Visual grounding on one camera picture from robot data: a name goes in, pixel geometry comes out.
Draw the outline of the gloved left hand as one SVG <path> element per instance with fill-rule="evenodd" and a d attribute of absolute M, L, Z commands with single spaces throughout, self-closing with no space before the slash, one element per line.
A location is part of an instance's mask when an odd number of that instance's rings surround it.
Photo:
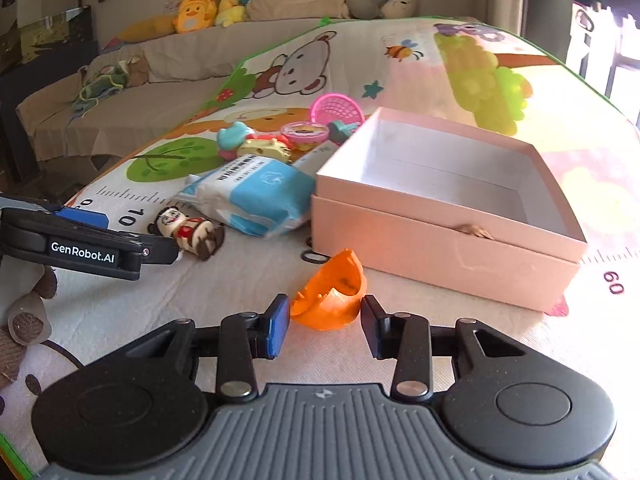
<path fill-rule="evenodd" d="M 27 348 L 51 335 L 44 307 L 58 291 L 50 266 L 1 258 L 1 388 L 17 381 Z"/>

